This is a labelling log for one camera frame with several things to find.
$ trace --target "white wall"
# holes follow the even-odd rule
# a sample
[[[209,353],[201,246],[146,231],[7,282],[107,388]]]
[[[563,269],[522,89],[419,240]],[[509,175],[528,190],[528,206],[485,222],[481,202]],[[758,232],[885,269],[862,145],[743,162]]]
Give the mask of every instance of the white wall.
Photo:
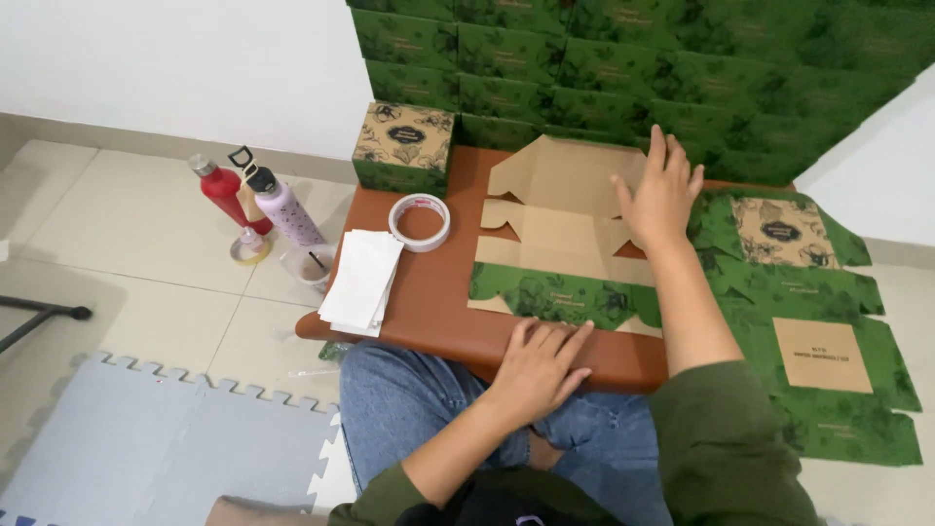
[[[795,184],[860,236],[935,246],[935,66]]]
[[[0,112],[349,159],[367,72],[343,0],[0,0]],[[935,67],[796,180],[935,245]]]
[[[0,0],[0,112],[350,159],[343,0]]]

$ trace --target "tape roll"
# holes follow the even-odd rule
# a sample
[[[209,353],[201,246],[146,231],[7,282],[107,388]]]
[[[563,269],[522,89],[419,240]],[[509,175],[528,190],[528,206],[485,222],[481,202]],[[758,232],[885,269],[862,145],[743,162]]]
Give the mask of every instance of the tape roll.
[[[402,217],[407,210],[412,208],[430,208],[438,212],[442,220],[441,230],[426,240],[411,240],[402,235],[398,227],[399,218]],[[445,206],[445,203],[441,202],[441,199],[435,196],[429,196],[428,194],[412,194],[410,196],[405,196],[397,201],[396,204],[393,205],[393,208],[390,209],[390,232],[393,233],[393,237],[402,241],[404,248],[410,252],[428,252],[430,250],[435,250],[448,239],[448,231],[451,230],[451,228],[452,216],[448,212],[448,207]]]

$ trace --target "floor tile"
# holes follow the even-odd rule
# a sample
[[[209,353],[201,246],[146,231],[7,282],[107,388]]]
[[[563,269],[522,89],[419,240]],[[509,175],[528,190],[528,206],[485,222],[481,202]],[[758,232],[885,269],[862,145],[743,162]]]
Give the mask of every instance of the floor tile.
[[[16,255],[46,220],[97,150],[30,140],[0,172],[0,240]]]
[[[253,267],[230,260],[238,231],[184,161],[102,150],[23,256],[240,294]]]
[[[324,238],[337,246],[355,186],[301,177],[292,177],[287,181]],[[319,307],[322,305],[322,294],[300,284],[279,262],[280,256],[290,246],[289,240],[283,236],[277,237],[272,252],[257,264],[244,294],[265,300]]]
[[[239,382],[236,392],[247,385],[263,387],[262,398],[272,391],[285,391],[296,398],[319,401],[319,410],[338,402],[338,373],[290,377],[289,373],[334,371],[331,362],[318,359],[324,342],[295,336],[295,322],[309,308],[278,301],[244,297],[234,313],[230,328],[208,369],[211,382],[224,378]]]
[[[103,350],[138,358],[137,368],[154,361],[205,373],[239,300],[26,259],[0,264],[0,294],[93,310],[87,321],[53,318],[0,354],[0,473],[24,452],[82,357]],[[0,334],[30,316],[0,307]]]
[[[801,481],[823,515],[863,524],[930,524],[935,517],[935,327],[931,324],[935,271],[875,265],[851,269],[876,278],[883,319],[899,345],[922,402],[923,413],[907,413],[926,465],[901,468],[826,460],[802,460]]]

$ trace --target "green sleeve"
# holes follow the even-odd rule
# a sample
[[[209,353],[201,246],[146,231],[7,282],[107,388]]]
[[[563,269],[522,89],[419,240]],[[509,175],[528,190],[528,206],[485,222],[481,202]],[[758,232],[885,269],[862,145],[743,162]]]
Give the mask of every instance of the green sleeve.
[[[328,526],[393,526],[404,511],[424,502],[425,497],[396,463],[371,480],[355,502],[331,510]]]
[[[659,473],[682,524],[817,525],[798,457],[744,361],[690,369],[651,398]]]

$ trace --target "hand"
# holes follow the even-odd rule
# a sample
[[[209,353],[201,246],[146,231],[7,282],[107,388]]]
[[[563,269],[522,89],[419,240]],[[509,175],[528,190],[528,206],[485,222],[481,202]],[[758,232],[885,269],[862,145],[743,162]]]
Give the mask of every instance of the hand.
[[[536,322],[525,318],[516,325],[493,385],[478,399],[508,431],[554,411],[591,374],[586,368],[571,373],[568,369],[594,331],[594,322],[589,320],[577,330]]]
[[[692,172],[679,141],[674,135],[663,136],[659,124],[654,124],[646,169],[636,195],[630,195],[622,178],[611,175],[620,214],[647,254],[667,250],[686,239],[688,215],[704,183],[703,173],[702,165]]]

